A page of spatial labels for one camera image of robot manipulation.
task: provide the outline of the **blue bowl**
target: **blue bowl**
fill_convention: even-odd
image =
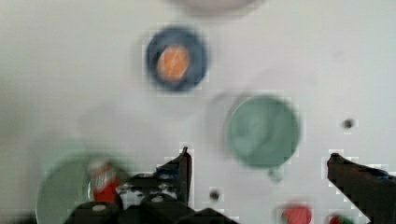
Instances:
[[[165,49],[172,45],[182,45],[189,52],[190,64],[184,77],[178,82],[161,78],[157,71],[157,63]],[[208,65],[204,42],[193,31],[170,26],[152,37],[146,51],[146,67],[148,74],[170,91],[186,91],[194,88],[205,77]]]

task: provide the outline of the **small black dot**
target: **small black dot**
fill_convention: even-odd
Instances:
[[[218,201],[220,197],[220,193],[218,190],[213,189],[212,191],[210,191],[209,197],[213,201]]]
[[[354,126],[355,122],[353,119],[346,119],[343,122],[343,127],[345,129],[351,129]]]

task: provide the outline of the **green plate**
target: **green plate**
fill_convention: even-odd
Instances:
[[[120,157],[99,153],[68,157],[49,172],[41,185],[35,210],[38,224],[64,224],[78,205],[92,201],[88,165],[95,159],[110,161],[121,182],[129,177]]]

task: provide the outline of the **cup handle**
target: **cup handle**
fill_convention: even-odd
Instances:
[[[283,171],[281,171],[281,169],[278,166],[269,169],[268,175],[270,176],[271,180],[275,183],[279,183],[283,179]]]

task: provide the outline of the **orange food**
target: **orange food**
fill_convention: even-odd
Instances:
[[[180,81],[190,65],[189,51],[182,45],[172,45],[161,54],[157,70],[162,79]]]

